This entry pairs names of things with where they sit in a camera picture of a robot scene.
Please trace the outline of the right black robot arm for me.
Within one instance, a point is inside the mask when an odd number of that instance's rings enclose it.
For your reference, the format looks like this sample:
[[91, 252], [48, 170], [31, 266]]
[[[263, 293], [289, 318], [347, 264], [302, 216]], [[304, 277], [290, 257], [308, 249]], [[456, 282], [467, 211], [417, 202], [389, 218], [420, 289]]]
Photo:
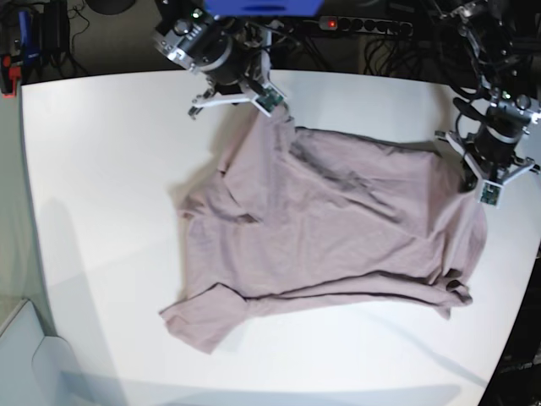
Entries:
[[207, 107], [249, 103], [270, 116], [286, 96], [271, 82], [271, 51], [295, 41], [277, 19], [259, 22], [213, 14], [201, 1], [157, 1], [153, 42], [170, 62], [205, 76], [188, 115]]

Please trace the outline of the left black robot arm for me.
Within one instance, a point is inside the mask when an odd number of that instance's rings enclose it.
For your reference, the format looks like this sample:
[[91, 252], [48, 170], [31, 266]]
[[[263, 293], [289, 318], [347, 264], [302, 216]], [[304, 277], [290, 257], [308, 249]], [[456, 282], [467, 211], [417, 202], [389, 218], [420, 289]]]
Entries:
[[443, 58], [444, 30], [452, 29], [461, 38], [473, 69], [473, 91], [457, 84], [451, 88], [458, 116], [478, 123], [478, 129], [467, 135], [453, 129], [437, 136], [461, 157], [464, 188], [477, 190], [478, 201], [491, 206], [508, 183], [540, 172], [532, 158], [516, 153], [520, 141], [540, 121], [540, 102], [512, 82], [523, 63], [539, 53], [540, 40], [513, 38], [504, 14], [501, 1], [455, 1], [451, 8], [437, 10], [432, 42], [435, 61], [446, 79], [451, 76]]

